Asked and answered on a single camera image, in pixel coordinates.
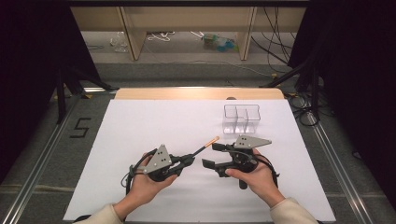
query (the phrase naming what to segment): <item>printed number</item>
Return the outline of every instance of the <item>printed number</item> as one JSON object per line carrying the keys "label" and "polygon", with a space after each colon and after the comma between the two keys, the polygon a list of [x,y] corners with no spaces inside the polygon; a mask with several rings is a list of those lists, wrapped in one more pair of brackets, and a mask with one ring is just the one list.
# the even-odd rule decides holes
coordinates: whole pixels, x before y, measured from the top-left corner
{"label": "printed number", "polygon": [[84,137],[85,137],[85,134],[87,134],[87,131],[88,131],[90,128],[78,127],[78,126],[79,126],[79,123],[80,123],[82,120],[91,120],[91,118],[80,118],[80,119],[78,119],[77,124],[76,124],[74,130],[84,130],[84,134],[83,134],[83,135],[70,135],[70,138],[84,138]]}

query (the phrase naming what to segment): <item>black tripod leg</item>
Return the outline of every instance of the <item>black tripod leg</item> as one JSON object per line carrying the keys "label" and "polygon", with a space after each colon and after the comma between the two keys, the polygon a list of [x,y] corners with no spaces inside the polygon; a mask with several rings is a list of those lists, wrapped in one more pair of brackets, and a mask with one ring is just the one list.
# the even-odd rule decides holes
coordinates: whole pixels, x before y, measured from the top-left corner
{"label": "black tripod leg", "polygon": [[88,81],[90,81],[91,83],[95,84],[98,87],[102,87],[103,89],[107,90],[107,91],[117,91],[120,88],[117,87],[111,87],[110,85],[107,85],[105,82],[98,80],[94,77],[90,77],[86,74],[84,74],[83,72],[81,72],[80,70],[73,68],[73,67],[68,67],[68,69],[75,73],[76,75],[78,75],[79,77],[82,77],[84,79],[87,79]]}
{"label": "black tripod leg", "polygon": [[267,87],[267,88],[276,87],[277,85],[279,85],[280,83],[288,80],[289,78],[294,77],[297,74],[300,74],[304,70],[304,68],[305,68],[305,63],[301,63],[300,65],[298,65],[297,67],[293,68],[291,71],[289,71],[288,73],[286,73],[282,77],[278,78],[277,80],[274,80],[273,82],[271,82],[267,86],[260,86],[260,88],[263,88],[263,87]]}

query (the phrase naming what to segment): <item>aluminum rail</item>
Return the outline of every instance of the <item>aluminum rail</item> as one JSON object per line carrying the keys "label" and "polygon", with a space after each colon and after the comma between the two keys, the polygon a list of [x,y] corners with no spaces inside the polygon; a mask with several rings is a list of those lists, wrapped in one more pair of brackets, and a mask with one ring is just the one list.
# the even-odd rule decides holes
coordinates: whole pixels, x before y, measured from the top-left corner
{"label": "aluminum rail", "polygon": [[[316,118],[312,113],[308,114],[308,119],[311,124],[316,122]],[[323,129],[323,126],[319,122],[317,125],[313,126],[315,134],[318,137],[318,140],[323,148],[323,151],[326,154],[326,157],[334,170],[335,176],[340,182],[341,188],[346,195],[349,204],[355,213],[355,216],[360,224],[370,224],[374,223],[371,219],[367,207],[356,190],[352,180],[349,178],[344,165],[341,163],[340,159],[337,156],[337,153],[330,142],[329,137]]]}
{"label": "aluminum rail", "polygon": [[49,141],[45,145],[43,151],[40,154],[37,162],[35,163],[35,167],[33,168],[32,172],[29,174],[28,178],[26,179],[25,183],[23,184],[20,192],[18,193],[14,203],[9,207],[7,215],[3,220],[3,224],[15,224],[18,223],[26,204],[29,202],[30,197],[35,190],[35,186],[43,174],[48,161],[52,155],[52,152],[55,150],[58,142],[64,132],[64,128],[67,124],[70,115],[72,114],[78,100],[79,95],[73,96],[70,103],[70,108],[68,109],[67,113],[64,116],[64,119],[61,123],[55,126],[54,131],[52,132]]}

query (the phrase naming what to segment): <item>black curtain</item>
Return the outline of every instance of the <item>black curtain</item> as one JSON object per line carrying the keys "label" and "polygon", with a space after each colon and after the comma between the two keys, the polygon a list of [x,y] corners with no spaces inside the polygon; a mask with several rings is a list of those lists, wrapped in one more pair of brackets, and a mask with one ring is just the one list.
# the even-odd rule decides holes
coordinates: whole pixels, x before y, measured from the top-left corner
{"label": "black curtain", "polygon": [[323,43],[319,75],[354,148],[396,208],[396,5],[361,0],[338,4],[307,9],[290,66],[304,62],[327,18],[342,7],[337,15],[342,19]]}
{"label": "black curtain", "polygon": [[63,4],[0,3],[0,181],[26,147],[66,66],[99,78],[73,14]]}

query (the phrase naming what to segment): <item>gray floor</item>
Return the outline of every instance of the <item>gray floor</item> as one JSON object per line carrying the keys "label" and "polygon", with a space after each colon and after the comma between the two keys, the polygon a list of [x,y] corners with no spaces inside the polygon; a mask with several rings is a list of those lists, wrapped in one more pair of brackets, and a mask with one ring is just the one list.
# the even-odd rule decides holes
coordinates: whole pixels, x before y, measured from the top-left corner
{"label": "gray floor", "polygon": [[[220,34],[233,38],[233,34]],[[138,61],[132,62],[128,53],[114,52],[109,42],[115,33],[84,33],[87,45],[91,49],[98,72],[102,80],[117,87],[161,87],[161,86],[213,86],[213,87],[257,87],[271,81],[273,70],[290,70],[280,61],[270,58],[253,42],[249,49],[248,59],[239,60],[234,50],[217,52],[205,49],[203,42],[191,33],[169,35],[170,41],[148,40]],[[264,47],[269,43],[262,34],[254,34]],[[292,46],[290,34],[282,34],[282,42]],[[272,46],[272,51],[284,57],[280,48]],[[279,88],[284,93],[294,92],[296,77],[282,83]],[[94,87],[83,82],[85,87]],[[67,121],[63,135],[38,179],[37,186],[26,204],[18,223],[64,223],[62,218],[65,209],[77,185],[79,176],[87,160],[92,143],[99,130],[101,120],[112,93],[93,93],[89,99],[77,99],[72,114]],[[67,99],[71,103],[75,98]],[[326,98],[321,96],[321,104],[326,105]],[[320,109],[320,125],[328,135],[338,158],[361,196],[373,223],[396,223],[396,213],[386,196],[375,182],[364,162],[352,156],[353,146],[343,132],[336,115],[329,106]],[[78,119],[83,120],[80,126],[89,130],[84,138],[73,138],[82,134],[75,130]],[[0,187],[0,218],[4,218],[12,205],[21,186],[28,178],[41,151],[46,146],[57,120],[56,100],[49,101],[47,114],[37,127],[29,146],[22,152],[7,179]],[[346,194],[341,187],[334,170],[325,155],[313,127],[299,125],[309,155],[318,173],[334,214],[336,223],[359,223]]]}

